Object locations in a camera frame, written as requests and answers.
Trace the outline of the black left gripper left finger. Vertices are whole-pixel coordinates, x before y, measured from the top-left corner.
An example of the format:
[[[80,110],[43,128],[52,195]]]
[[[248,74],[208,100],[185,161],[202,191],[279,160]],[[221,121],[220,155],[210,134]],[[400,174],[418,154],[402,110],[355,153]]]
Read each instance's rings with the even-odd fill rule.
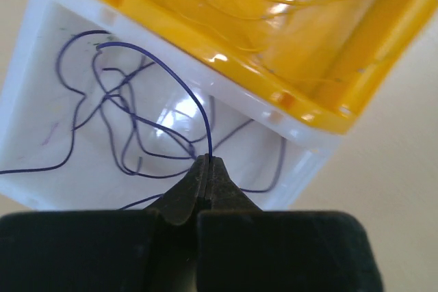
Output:
[[[185,290],[207,157],[140,210],[21,212],[1,218],[2,291]]]

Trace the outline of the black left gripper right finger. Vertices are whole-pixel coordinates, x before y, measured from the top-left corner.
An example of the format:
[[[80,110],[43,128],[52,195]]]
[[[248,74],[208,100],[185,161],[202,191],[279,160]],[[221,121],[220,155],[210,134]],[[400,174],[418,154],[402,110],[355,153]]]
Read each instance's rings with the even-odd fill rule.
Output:
[[[197,217],[199,291],[382,291],[362,224],[340,211],[262,211],[209,163]]]

